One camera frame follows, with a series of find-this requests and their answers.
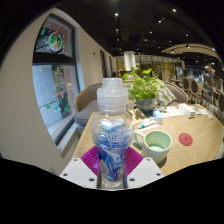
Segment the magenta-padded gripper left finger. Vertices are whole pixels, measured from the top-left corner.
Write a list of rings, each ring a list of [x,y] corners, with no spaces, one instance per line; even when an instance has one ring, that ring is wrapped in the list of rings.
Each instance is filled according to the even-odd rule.
[[[96,147],[89,149],[81,158],[72,158],[60,177],[78,186],[96,189],[100,174],[100,161]]]

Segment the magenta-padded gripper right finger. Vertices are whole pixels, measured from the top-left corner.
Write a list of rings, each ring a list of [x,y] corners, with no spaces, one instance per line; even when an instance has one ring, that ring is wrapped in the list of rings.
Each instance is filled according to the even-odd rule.
[[[164,174],[151,157],[144,158],[131,147],[126,150],[124,186],[127,189],[140,188],[163,177]]]

